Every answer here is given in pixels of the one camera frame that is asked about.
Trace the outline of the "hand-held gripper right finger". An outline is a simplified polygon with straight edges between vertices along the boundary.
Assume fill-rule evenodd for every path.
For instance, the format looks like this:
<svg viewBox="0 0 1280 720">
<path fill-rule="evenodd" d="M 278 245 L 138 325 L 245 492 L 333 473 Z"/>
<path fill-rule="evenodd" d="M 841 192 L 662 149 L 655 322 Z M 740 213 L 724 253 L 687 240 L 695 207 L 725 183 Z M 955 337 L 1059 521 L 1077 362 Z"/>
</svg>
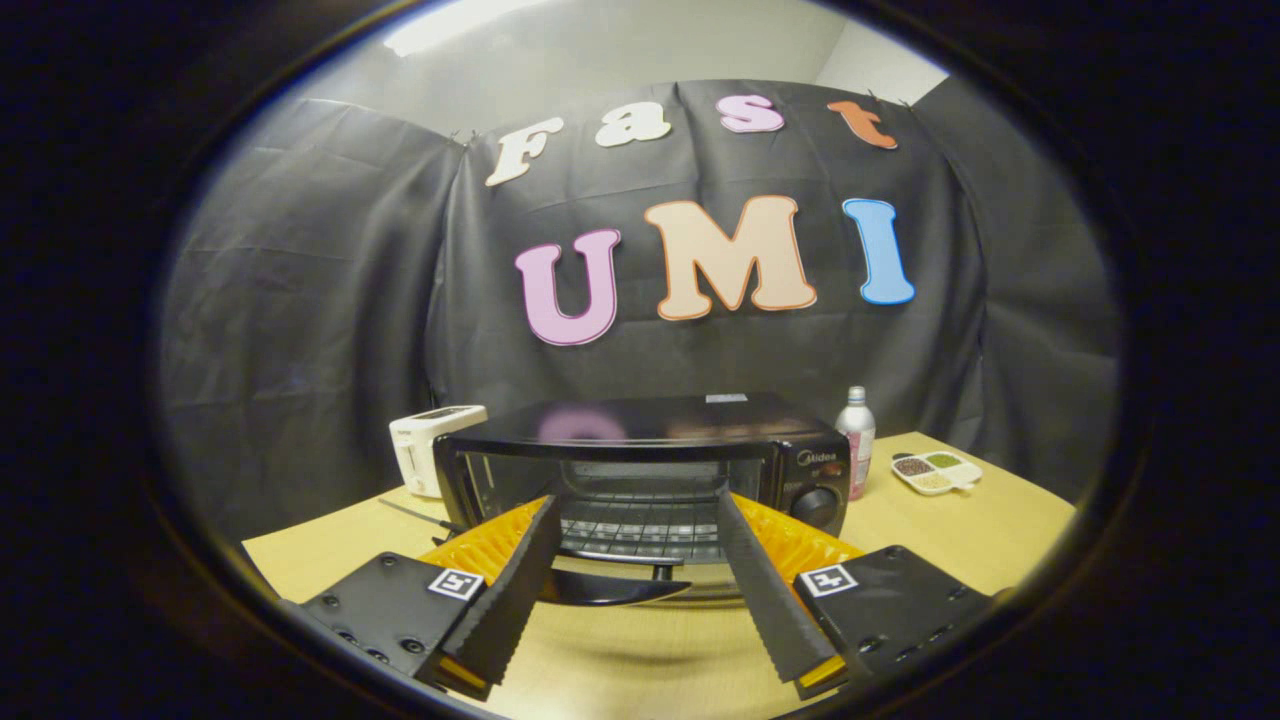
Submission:
<svg viewBox="0 0 1280 720">
<path fill-rule="evenodd" d="M 774 671 L 801 700 L 919 667 L 993 607 L 901 544 L 863 552 L 727 489 L 717 524 Z"/>
</svg>

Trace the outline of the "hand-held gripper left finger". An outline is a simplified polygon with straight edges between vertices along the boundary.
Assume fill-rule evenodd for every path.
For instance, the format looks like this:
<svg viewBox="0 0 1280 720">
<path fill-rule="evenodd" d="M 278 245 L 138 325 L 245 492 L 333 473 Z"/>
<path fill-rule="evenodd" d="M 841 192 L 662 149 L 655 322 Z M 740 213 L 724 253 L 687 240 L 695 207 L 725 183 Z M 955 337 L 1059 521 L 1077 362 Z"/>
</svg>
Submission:
<svg viewBox="0 0 1280 720">
<path fill-rule="evenodd" d="M 413 559 L 383 551 L 293 619 L 404 676 L 486 700 L 561 546 L 561 498 L 524 503 Z"/>
</svg>

